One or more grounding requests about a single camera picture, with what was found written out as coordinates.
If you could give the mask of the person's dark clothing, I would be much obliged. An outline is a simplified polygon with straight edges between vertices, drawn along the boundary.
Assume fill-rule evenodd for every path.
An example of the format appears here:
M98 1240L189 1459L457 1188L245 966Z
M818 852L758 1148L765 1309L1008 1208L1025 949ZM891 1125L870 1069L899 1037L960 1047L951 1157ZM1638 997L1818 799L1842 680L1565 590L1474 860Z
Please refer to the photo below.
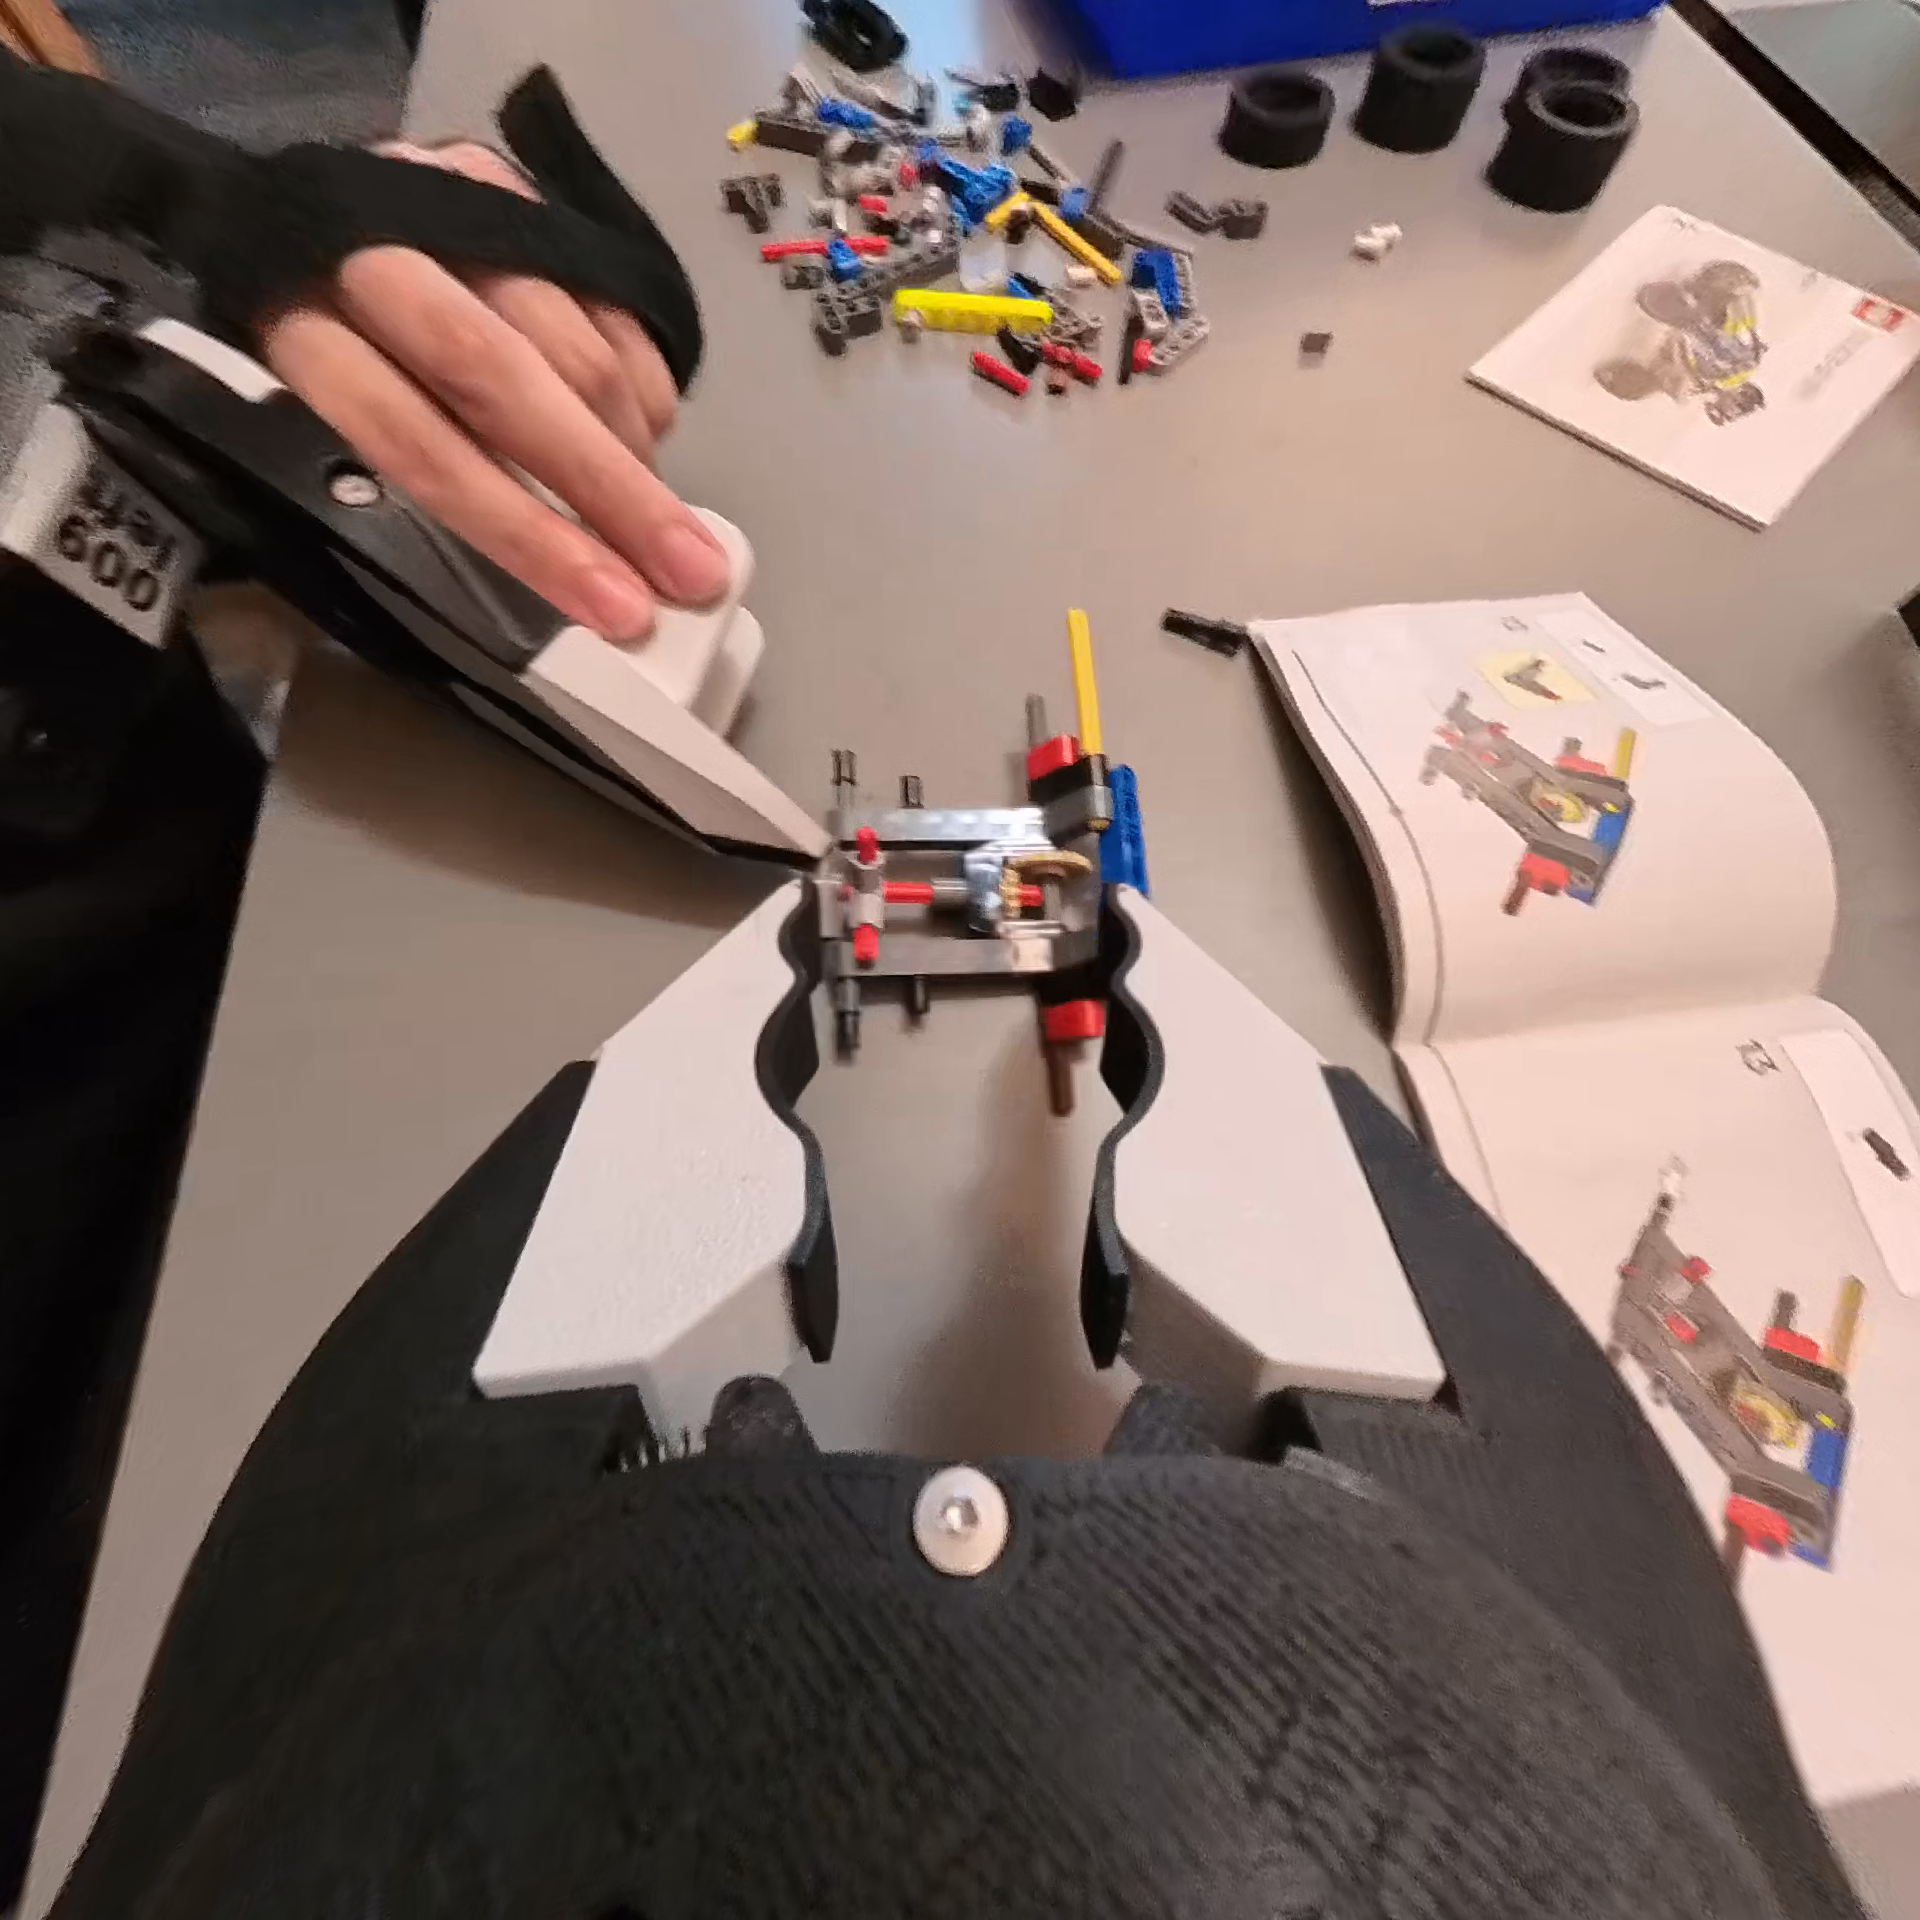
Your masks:
M22 1889L265 759L198 653L2 593L3 1909Z

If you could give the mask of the small white leaflet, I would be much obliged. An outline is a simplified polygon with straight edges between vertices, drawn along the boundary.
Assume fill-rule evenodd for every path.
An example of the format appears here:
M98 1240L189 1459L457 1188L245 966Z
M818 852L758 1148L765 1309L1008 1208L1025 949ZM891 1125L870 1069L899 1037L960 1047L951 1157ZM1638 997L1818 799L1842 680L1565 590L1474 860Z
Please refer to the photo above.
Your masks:
M1656 205L1467 379L1758 532L1914 359L1913 305Z

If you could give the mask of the blue plastic bin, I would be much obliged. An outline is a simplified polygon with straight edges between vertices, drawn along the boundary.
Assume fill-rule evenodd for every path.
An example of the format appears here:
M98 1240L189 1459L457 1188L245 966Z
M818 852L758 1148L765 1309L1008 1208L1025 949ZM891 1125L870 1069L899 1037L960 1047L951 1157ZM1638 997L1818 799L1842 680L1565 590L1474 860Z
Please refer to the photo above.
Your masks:
M1253 63L1368 53L1402 27L1479 41L1632 25L1664 1L1050 1L1075 54L1117 79L1173 79Z

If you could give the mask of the person's left hand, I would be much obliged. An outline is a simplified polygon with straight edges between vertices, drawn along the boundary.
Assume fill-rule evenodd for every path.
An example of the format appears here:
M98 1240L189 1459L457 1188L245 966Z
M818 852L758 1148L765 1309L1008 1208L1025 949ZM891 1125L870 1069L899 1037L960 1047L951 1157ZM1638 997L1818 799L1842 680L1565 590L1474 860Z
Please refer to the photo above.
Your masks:
M730 583L656 454L704 357L689 279L577 140L223 157L208 312L368 469L569 620L646 639Z

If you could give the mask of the pile of loose lego pieces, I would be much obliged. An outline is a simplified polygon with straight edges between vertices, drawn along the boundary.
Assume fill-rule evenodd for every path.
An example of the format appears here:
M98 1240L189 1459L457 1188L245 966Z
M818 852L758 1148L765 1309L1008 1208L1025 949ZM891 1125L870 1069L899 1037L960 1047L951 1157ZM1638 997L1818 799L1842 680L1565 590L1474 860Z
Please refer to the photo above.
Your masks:
M966 341L970 377L1013 397L1163 377L1211 331L1192 244L1257 239L1267 205L1174 190L1161 231L1121 216L1121 144L1075 166L1049 136L1081 103L1045 65L797 63L727 129L718 195L827 357L891 329Z

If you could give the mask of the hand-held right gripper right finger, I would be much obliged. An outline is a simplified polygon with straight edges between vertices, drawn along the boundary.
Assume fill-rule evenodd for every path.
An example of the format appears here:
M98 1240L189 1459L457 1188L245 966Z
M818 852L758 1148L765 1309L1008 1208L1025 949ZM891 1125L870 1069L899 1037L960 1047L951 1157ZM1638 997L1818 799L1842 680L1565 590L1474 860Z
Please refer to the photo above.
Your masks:
M1435 1337L1317 1047L1134 887L1102 905L1096 961L1093 1365L1199 1397L1432 1393Z

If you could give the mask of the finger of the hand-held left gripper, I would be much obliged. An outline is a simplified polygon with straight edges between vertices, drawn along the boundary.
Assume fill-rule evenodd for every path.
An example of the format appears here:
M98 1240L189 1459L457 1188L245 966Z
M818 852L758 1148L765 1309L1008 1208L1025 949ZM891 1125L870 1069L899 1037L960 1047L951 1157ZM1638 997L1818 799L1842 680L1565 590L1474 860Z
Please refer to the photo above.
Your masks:
M825 857L827 829L610 643L558 630L517 675L517 691L704 843Z
M475 687L449 687L448 697L454 705L464 709L467 717L472 717L495 736L506 739L523 751L533 755L537 760L542 760L542 766L546 766L554 774L569 779L584 792L595 796L619 813L638 822L658 828L661 831L669 833L688 847L704 847L706 852L723 857L744 857L765 867L818 864L815 852L793 847L779 849L738 833L704 831L685 822L669 806L658 805L658 799L642 787L610 774L610 769L599 759L590 757L586 751L575 751L563 740L558 740L550 728L523 725L514 710L509 710L501 701L494 701L488 695Z

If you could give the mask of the grey lego chassis assembly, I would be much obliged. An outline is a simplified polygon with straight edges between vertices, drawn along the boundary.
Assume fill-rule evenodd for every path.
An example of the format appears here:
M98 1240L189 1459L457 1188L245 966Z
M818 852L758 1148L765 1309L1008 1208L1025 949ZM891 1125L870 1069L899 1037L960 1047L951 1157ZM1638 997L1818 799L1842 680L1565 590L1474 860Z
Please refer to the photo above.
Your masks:
M936 988L1027 991L1047 1107L1073 1110L1078 1061L1106 1036L1098 916L1117 885L1149 893L1135 772L1106 749L1089 617L1065 614L1072 725L1024 701L1024 798L933 806L903 774L863 803L849 749L831 755L829 852L815 877L831 1043L851 1061L867 989L898 989L911 1023Z

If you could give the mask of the person's left forearm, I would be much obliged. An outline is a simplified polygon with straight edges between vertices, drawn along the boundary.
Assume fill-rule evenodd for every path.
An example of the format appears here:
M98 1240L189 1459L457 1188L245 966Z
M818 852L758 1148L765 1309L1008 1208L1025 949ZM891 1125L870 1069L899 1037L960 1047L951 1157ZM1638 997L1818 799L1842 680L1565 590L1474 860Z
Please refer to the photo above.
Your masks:
M229 334L261 329L307 283L262 156L2 53L2 252L35 253L48 232L129 244L189 280L198 316Z

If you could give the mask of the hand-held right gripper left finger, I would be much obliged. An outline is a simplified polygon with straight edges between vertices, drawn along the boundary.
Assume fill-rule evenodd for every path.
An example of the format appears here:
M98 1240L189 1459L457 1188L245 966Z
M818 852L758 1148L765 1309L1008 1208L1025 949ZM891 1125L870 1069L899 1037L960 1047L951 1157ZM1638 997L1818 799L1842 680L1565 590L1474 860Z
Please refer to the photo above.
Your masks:
M709 1401L831 1358L831 1203L799 1113L818 980L814 885L790 879L599 1047L472 1361L486 1398Z

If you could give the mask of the open lego instruction booklet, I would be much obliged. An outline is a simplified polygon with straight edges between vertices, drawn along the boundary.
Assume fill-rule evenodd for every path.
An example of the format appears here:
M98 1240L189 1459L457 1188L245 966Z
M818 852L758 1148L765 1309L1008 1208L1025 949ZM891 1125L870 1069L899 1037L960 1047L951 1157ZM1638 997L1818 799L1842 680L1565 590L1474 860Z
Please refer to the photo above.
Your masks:
M1914 1789L1914 1104L1816 991L1813 803L1578 592L1253 638L1374 872L1431 1148L1669 1447L1814 1801Z

